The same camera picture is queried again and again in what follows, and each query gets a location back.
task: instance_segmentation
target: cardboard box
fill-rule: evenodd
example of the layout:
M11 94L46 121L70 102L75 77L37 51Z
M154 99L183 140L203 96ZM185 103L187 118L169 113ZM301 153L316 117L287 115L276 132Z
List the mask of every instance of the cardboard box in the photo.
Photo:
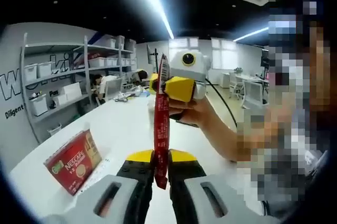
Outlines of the cardboard box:
M44 165L53 177L74 195L102 160L90 130L64 144Z

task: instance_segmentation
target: black ceiling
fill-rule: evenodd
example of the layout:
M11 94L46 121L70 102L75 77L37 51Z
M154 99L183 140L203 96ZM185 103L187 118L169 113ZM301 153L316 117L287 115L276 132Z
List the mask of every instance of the black ceiling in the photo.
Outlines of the black ceiling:
M234 39L267 26L269 18L269 3L260 7L241 0L161 2L175 37ZM2 0L2 6L7 24L63 23L111 35L122 34L138 43L169 38L162 20L147 0ZM242 42L267 45L268 35L265 32Z

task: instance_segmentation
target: window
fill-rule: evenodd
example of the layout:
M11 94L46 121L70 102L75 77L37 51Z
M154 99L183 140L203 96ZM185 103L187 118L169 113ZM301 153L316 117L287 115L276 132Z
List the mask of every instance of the window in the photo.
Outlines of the window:
M212 38L212 68L233 70L238 67L236 43Z
M199 51L198 38L176 38L168 41L168 53L170 61L175 57L177 52L182 50L195 50Z

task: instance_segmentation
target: red packet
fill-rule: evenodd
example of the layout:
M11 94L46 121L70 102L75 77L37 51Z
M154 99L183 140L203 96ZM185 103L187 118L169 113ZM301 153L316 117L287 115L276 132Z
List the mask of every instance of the red packet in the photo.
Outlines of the red packet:
M64 144L44 165L53 177L74 195L101 159L90 130L86 130Z
M154 110L154 178L157 186L162 189L166 189L167 184L166 172L170 142L169 98L164 93L164 84L169 77L169 62L166 56L162 55L158 73L158 91L156 94Z

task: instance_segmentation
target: black cable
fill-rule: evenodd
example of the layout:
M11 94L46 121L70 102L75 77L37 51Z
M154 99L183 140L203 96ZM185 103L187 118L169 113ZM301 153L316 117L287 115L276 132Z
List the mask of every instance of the black cable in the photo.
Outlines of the black cable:
M226 105L228 111L230 112L230 114L231 114L231 116L232 116L232 119L233 119L233 121L234 121L234 124L235 124L235 126L236 126L236 128L237 128L236 120L235 120L235 118L234 118L234 116L233 116L233 113L232 113L231 109L230 109L229 106L227 105L226 101L223 99L223 97L221 96L221 94L219 93L219 91L217 91L217 89L214 87L214 85L213 85L207 78L206 78L206 81L210 84L210 86L211 86L211 87L215 90L215 92L219 95L219 97L220 97L220 99L222 100L222 102Z

